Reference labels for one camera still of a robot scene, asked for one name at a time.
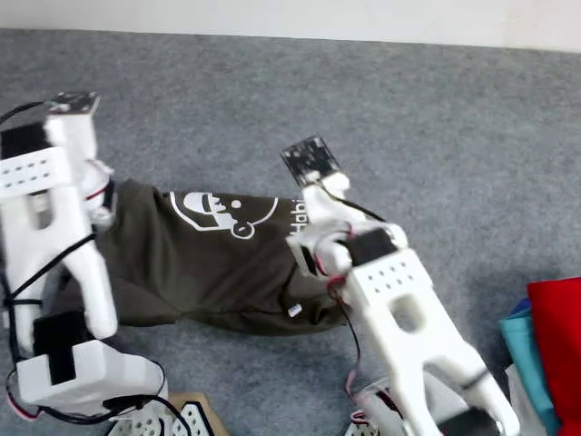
cable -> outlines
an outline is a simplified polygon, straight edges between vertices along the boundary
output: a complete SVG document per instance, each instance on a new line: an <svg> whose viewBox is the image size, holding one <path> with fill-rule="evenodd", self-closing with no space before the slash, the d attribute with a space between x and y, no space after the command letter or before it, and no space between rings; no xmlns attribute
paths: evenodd
<svg viewBox="0 0 581 436"><path fill-rule="evenodd" d="M328 190L328 189L325 187L325 185L324 185L323 183L321 183L321 182L317 182L317 185L318 185L318 186L320 186L320 188L321 188L323 191L325 191L325 193L326 193L326 194L327 194L327 195L328 195L330 198L332 198L333 200L335 200L336 202L343 203L343 204L345 204L345 205L346 205L346 206L348 206L348 207L351 207L351 208L353 208L353 209L356 209L356 210L358 210L358 211L360 211L360 212L363 212L363 213L365 213L367 216L370 216L371 218L373 218L373 219L374 219L374 220L376 220L376 221L380 221L380 222L382 222L382 223L384 223L384 222L385 222L385 219L384 219L384 218L380 217L379 215L377 215L376 213L374 213L374 212L370 211L369 209L366 209L366 208L365 208L365 207L363 207L363 206L359 206L358 204L356 204L356 203L354 203L354 202L350 202L349 200L345 200L345 199L343 199L343 198L339 198L337 195L334 195L334 194L330 193L330 192L329 192L329 190Z"/></svg>
<svg viewBox="0 0 581 436"><path fill-rule="evenodd" d="M186 434L188 436L192 436L192 429L190 429L188 422L183 418L182 414L175 408L175 406L173 406L173 404L171 404L169 401L165 400L163 397L160 397L159 395L133 395L133 397L138 397L138 398L142 398L144 400L149 400L149 401L160 402L182 424L183 429L185 430Z"/></svg>
<svg viewBox="0 0 581 436"><path fill-rule="evenodd" d="M8 121L10 118L12 118L13 116L15 116L16 114L20 114L21 112L25 112L25 111L29 111L30 109L33 109L34 107L40 106L41 104L46 103L45 100L43 100L42 102L31 102L31 103L27 103L27 104L21 104L20 106L15 107L12 111L6 112L5 114L0 116L0 124L5 123L6 121Z"/></svg>
<svg viewBox="0 0 581 436"><path fill-rule="evenodd" d="M69 246L68 248L64 249L60 252L56 257L53 258L52 261L47 263L43 266L38 272L33 274L31 278L26 280L23 284L21 284L14 292L10 292L10 286L8 284L8 280L6 278L5 272L0 272L0 282L2 283L2 287L4 288L5 298L4 298L4 306L8 310L8 323L9 323L9 331L8 331L8 343L10 346L10 352L12 354L12 360L16 364L20 362L23 357L20 354L20 349L18 347L18 339L16 336L16 317L15 317L15 304L25 304L25 301L16 302L16 297L20 295L23 291L26 290L31 284L36 282L40 279L43 275L48 273L52 270L60 261L62 261L66 256L68 256L73 251L77 250L78 248L82 247L86 243L93 241L96 237L95 233L90 233L85 236L80 241L74 243L73 245ZM37 300L28 300L29 304L38 304Z"/></svg>
<svg viewBox="0 0 581 436"><path fill-rule="evenodd" d="M8 405L12 408L12 410L23 420L26 421L35 421L43 412L40 407L36 408L35 413L31 413L27 411L24 407L22 407L18 401L16 400L14 394L12 393L12 389L10 388L10 379L12 379L13 375L16 373L16 369L13 368L8 375L6 376L5 380L5 387L6 387L6 399L8 401Z"/></svg>
<svg viewBox="0 0 581 436"><path fill-rule="evenodd" d="M353 367L349 371L349 374L347 375L347 379L345 381L345 392L349 395L349 397L351 398L352 401L355 401L355 396L351 391L351 385L353 384L353 382L357 378L357 374L359 372L359 367L361 365L361 347L359 344L359 339L357 337L357 333L355 332L355 327L353 326L353 323L351 322L351 319L349 317L349 313L347 312L347 306L346 306L345 302L341 299L341 297L339 296L339 293L337 291L337 288L339 286L342 286L343 284L345 284L345 276L344 275L338 275L336 277L332 277L327 282L327 292L328 292L329 296L337 302L341 311L343 312L343 316L347 320L347 324L349 325L349 328L351 330L351 335L353 336L353 341L355 342L355 349L357 351L357 358L356 358L355 364L353 365ZM389 396L389 393L387 391L385 391L385 390L377 391L376 395L385 403L385 405L387 407L389 407L391 410L395 411L399 415L399 417L403 416L401 414L401 412L399 411L398 406L391 399L391 397ZM356 413L356 415L357 416L355 416L355 415L351 416L351 420L353 421L353 423L356 423L356 424L367 423L365 421L366 420L365 413L363 413L362 416L359 415L358 413Z"/></svg>
<svg viewBox="0 0 581 436"><path fill-rule="evenodd" d="M331 278L327 282L327 293L329 294L330 298L332 298L338 303L341 311L343 312L343 316L347 320L347 324L349 325L351 334L353 336L353 341L355 342L357 358L355 360L353 368L351 368L349 374L347 375L347 380L345 381L345 392L349 395L349 397L352 400L354 400L353 393L351 392L351 385L353 384L353 381L355 380L355 378L357 377L357 373L359 372L359 367L361 364L361 347L359 345L359 338L357 337L357 333L355 332L355 327L353 327L353 323L351 322L351 318L349 317L349 314L347 312L345 302L341 299L339 293L337 292L337 287L341 286L344 283L345 283L344 275L338 275L336 277Z"/></svg>

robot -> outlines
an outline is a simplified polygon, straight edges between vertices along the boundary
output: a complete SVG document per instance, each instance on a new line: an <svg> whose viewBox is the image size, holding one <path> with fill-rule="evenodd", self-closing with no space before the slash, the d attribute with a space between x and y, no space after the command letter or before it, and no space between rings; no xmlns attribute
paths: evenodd
<svg viewBox="0 0 581 436"><path fill-rule="evenodd" d="M10 380L6 387L11 405L29 419L43 411L93 424L121 414L156 414L155 407L172 410L158 363L102 341L116 333L117 317L94 243L95 231L114 215L113 171L96 158L98 102L96 93L61 93L11 113L45 104L43 123L2 132L0 217L10 350L20 397L38 412L30 414L15 401ZM46 274L60 262L81 285L84 312L41 316Z"/></svg>
<svg viewBox="0 0 581 436"><path fill-rule="evenodd" d="M387 372L389 392L380 381L352 395L372 424L388 435L517 436L516 414L478 352L450 320L404 231L345 200L349 178L321 138L295 144L281 157L302 190L309 217L302 232L287 238L297 264L304 275L325 281L330 295L361 318ZM412 325L399 325L396 311L407 314ZM442 389L431 376L424 382L426 363L446 372L472 407L457 402L451 410L461 411L458 416L436 423L427 383L432 391ZM346 384L349 394L352 376ZM452 395L450 401L457 400ZM403 432L394 429L393 410Z"/></svg>
<svg viewBox="0 0 581 436"><path fill-rule="evenodd" d="M103 342L115 334L117 318L94 237L113 221L115 196L113 171L96 158L98 101L96 93L61 93L38 103L47 106L43 123L1 133L3 287L15 361L8 382L15 374L22 401L62 421L164 416L165 428L189 435L191 426L165 400L163 368ZM319 137L293 145L282 158L302 190L309 218L288 238L300 270L327 282L341 307L360 315L385 363L389 396L380 394L385 382L353 396L372 423L385 434L397 434L391 423L397 410L401 434L409 436L518 435L515 413L449 319L403 230L344 199L349 179ZM84 312L42 315L46 274L60 262L81 285ZM403 331L392 314L402 307L416 324L413 331ZM461 401L459 416L436 424L427 406L426 362L448 372L474 407L464 410ZM13 407L25 414L8 393ZM454 430L459 421L488 432Z"/></svg>

white plastic piece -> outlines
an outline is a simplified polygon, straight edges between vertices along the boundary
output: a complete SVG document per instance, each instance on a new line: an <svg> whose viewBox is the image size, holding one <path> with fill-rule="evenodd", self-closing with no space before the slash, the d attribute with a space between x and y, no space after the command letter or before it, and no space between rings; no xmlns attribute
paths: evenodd
<svg viewBox="0 0 581 436"><path fill-rule="evenodd" d="M380 436L379 430L369 424L354 424L353 422L345 431L345 436ZM388 436L399 436L397 433L388 433Z"/></svg>
<svg viewBox="0 0 581 436"><path fill-rule="evenodd" d="M51 382L47 355L17 363L18 389L24 402L90 415L107 411L103 400L157 394L162 386L167 389L158 365L97 340L75 345L73 358L75 378L56 385Z"/></svg>
<svg viewBox="0 0 581 436"><path fill-rule="evenodd" d="M210 436L213 434L206 425L207 418L199 403L186 403L180 414L187 422L192 436ZM172 436L187 435L187 430L183 428L183 424L164 411L119 421L115 423L107 436L162 436L170 434L168 429L171 429Z"/></svg>
<svg viewBox="0 0 581 436"><path fill-rule="evenodd" d="M207 419L200 407L200 403L187 403L183 406L182 416L188 423L192 436L210 436L212 432L206 426ZM173 436L186 436L188 433L180 421L173 422Z"/></svg>
<svg viewBox="0 0 581 436"><path fill-rule="evenodd" d="M44 129L51 144L66 150L74 169L75 183L83 186L86 176L84 165L97 155L93 114L49 114Z"/></svg>
<svg viewBox="0 0 581 436"><path fill-rule="evenodd" d="M349 179L343 173L334 173L321 182L327 191L338 198L343 198L343 193L349 188ZM311 223L320 223L328 220L363 222L366 219L363 212L347 207L331 198L317 184L306 186L302 190L302 196Z"/></svg>
<svg viewBox="0 0 581 436"><path fill-rule="evenodd" d="M289 309L289 316L291 318L294 318L295 316L297 316L301 312L302 312L302 306L300 304L295 304L294 306L292 306Z"/></svg>
<svg viewBox="0 0 581 436"><path fill-rule="evenodd" d="M80 183L77 176L73 175L83 172L84 161L79 163L79 156L95 159L94 133L85 129L87 125L92 126L92 122L87 124L84 120L79 124L83 128L68 132L65 128L68 124L60 123L58 119L59 116L55 116L50 123L53 128L46 126L46 130L49 138L66 147L50 147L0 162L0 216L5 244L6 278L12 291L56 255L92 232L84 196L78 187ZM86 134L87 141L83 140L81 133ZM22 178L23 172L28 180ZM38 207L37 199L28 194L42 190L47 190L44 201L51 206L51 221L41 229L34 213ZM67 255L63 263L81 284L85 319L95 338L114 335L117 331L117 316L111 285L103 257L94 242L86 243ZM44 283L45 276L17 298L41 299ZM19 305L15 307L15 315L18 342L31 352L33 321L40 315L40 308L30 304Z"/></svg>
<svg viewBox="0 0 581 436"><path fill-rule="evenodd" d="M72 182L63 148L45 148L0 161L0 201Z"/></svg>
<svg viewBox="0 0 581 436"><path fill-rule="evenodd" d="M501 422L505 435L519 434L518 419L488 373L478 352L460 336L437 295L432 281L411 249L399 250L353 268L341 294L362 316L378 347L396 404L414 435L439 436L424 391L423 367L434 363L458 385L479 378L464 392L468 403L488 411ZM393 314L405 309L415 323L403 331Z"/></svg>

black wire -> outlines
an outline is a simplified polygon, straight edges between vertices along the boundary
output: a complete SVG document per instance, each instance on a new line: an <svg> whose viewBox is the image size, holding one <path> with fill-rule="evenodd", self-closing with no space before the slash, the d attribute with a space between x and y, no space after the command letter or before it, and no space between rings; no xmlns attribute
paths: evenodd
<svg viewBox="0 0 581 436"><path fill-rule="evenodd" d="M376 213L370 211L369 209L366 209L363 206L359 206L358 204L354 203L354 202L350 202L349 200L345 200L343 198L339 198L337 195L333 195L332 193L329 192L329 190L325 187L325 185L323 183L317 183L318 186L320 186L322 188L323 191L325 191L325 193L332 198L333 200L335 200L336 202L339 203L343 203L348 207L352 207L353 209L356 209L360 212L365 213L367 216L370 216L371 218L373 218L376 221L381 221L382 223L385 222L385 219L380 217L379 215L377 215Z"/></svg>
<svg viewBox="0 0 581 436"><path fill-rule="evenodd" d="M12 360L14 364L20 362L23 357L20 354L20 348L18 346L18 339L16 335L16 316L15 316L15 299L18 295L20 295L28 286L36 282L40 279L43 275L48 273L51 269L53 269L60 261L62 261L66 256L68 256L73 251L77 250L78 248L82 247L86 243L94 240L96 237L95 233L88 234L80 241L74 243L70 247L64 249L60 252L56 257L53 258L52 261L47 263L43 266L38 272L36 272L30 279L26 282L21 284L14 292L10 292L10 286L8 284L8 280L6 278L5 272L0 272L0 282L2 283L2 287L4 288L5 298L4 298L4 305L8 310L8 344L10 346L10 352L12 354Z"/></svg>
<svg viewBox="0 0 581 436"><path fill-rule="evenodd" d="M0 124L5 123L6 121L8 121L10 118L15 116L16 114L20 114L21 112L28 111L34 107L40 106L41 104L44 104L44 101L21 104L20 106L15 107L12 111L9 111L3 115L0 115Z"/></svg>
<svg viewBox="0 0 581 436"><path fill-rule="evenodd" d="M159 395L134 395L134 397L140 397L144 400L157 401L163 404L172 413L173 416L182 424L185 432L188 436L192 436L192 429L188 425L188 422L183 418L182 414L171 404L169 401L165 400Z"/></svg>
<svg viewBox="0 0 581 436"><path fill-rule="evenodd" d="M40 270L38 270L38 272L36 272L30 279L28 279L26 282L24 282L23 284L21 284L14 292L11 293L12 295L12 300L15 299L22 291L24 291L28 286L30 286L31 284L33 284L34 282L36 282L38 279L40 279L43 275L45 275L46 273L48 273L50 270L52 270L57 264L60 263L60 261L62 261L66 256L68 256L70 253L74 252L75 250L81 248L83 245L85 245L86 243L89 243L90 241L93 241L96 237L96 233L91 233L86 235L83 239L81 239L80 241L77 241L76 243L74 243L73 245L69 246L68 248L62 250L57 256L55 256L53 258L52 261L50 261L49 263L47 263L45 266L43 266Z"/></svg>

